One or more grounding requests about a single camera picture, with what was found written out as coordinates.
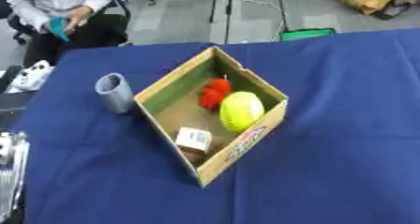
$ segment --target red stuffed toy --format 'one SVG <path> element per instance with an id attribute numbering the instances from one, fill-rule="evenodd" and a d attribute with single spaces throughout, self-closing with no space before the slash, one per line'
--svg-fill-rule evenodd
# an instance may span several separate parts
<path id="1" fill-rule="evenodd" d="M 224 79 L 213 79 L 202 90 L 200 105 L 210 111 L 215 111 L 229 93 L 231 92 L 231 83 Z"/>

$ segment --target gray carpet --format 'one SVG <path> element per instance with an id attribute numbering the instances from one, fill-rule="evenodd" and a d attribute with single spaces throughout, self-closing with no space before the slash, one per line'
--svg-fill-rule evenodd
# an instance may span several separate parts
<path id="1" fill-rule="evenodd" d="M 278 6 L 278 0 L 254 0 Z M 420 26 L 420 7 L 391 21 L 364 16 L 337 0 L 284 0 L 291 29 L 333 27 L 339 32 L 415 28 Z M 222 43 L 225 34 L 226 0 L 217 0 L 216 18 L 208 22 L 211 0 L 129 0 L 133 18 L 130 39 L 138 44 L 212 41 Z M 233 0 L 230 43 L 271 41 L 281 24 L 279 11 L 268 5 Z M 11 31 L 0 29 L 0 69 L 22 61 L 24 48 L 11 40 Z"/>

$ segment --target yellow ball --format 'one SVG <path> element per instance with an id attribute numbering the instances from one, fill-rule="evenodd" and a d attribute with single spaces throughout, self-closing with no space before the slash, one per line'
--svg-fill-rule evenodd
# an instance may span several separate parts
<path id="1" fill-rule="evenodd" d="M 226 97 L 220 106 L 220 120 L 229 131 L 241 132 L 264 115 L 264 106 L 253 93 L 237 92 Z"/>

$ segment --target gray cup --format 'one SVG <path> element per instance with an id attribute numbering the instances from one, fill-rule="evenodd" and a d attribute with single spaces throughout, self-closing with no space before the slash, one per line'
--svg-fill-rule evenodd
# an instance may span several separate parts
<path id="1" fill-rule="evenodd" d="M 110 73 L 101 77 L 95 89 L 102 102 L 112 112 L 128 112 L 133 103 L 133 93 L 126 79 L 119 73 Z"/>

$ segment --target tripod stand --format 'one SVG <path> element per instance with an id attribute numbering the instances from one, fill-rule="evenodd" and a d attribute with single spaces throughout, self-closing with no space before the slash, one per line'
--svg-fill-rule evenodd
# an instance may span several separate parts
<path id="1" fill-rule="evenodd" d="M 282 15 L 283 23 L 284 23 L 284 30 L 288 31 L 289 27 L 286 22 L 286 14 L 284 12 L 283 0 L 278 0 L 278 1 L 281 8 L 281 15 Z M 208 19 L 210 23 L 213 23 L 215 19 L 216 2 L 217 0 L 213 0 L 212 2 L 212 9 L 210 11 L 210 17 Z M 233 0 L 228 0 L 228 3 L 226 4 L 226 9 L 225 9 L 225 13 L 226 13 L 226 31 L 225 31 L 225 40 L 224 40 L 225 44 L 228 44 L 228 41 L 229 41 L 229 34 L 230 34 L 230 29 L 231 29 L 232 7 L 233 7 Z"/>
<path id="2" fill-rule="evenodd" d="M 210 12 L 210 18 L 208 20 L 210 23 L 213 23 L 213 20 L 215 19 L 216 1 L 217 0 L 213 0 L 213 2 L 212 2 L 212 9 L 211 9 L 211 12 Z M 230 29 L 231 29 L 232 0 L 228 0 L 228 3 L 226 4 L 225 13 L 226 13 L 226 31 L 225 31 L 224 43 L 228 44 L 229 33 L 230 33 Z"/>

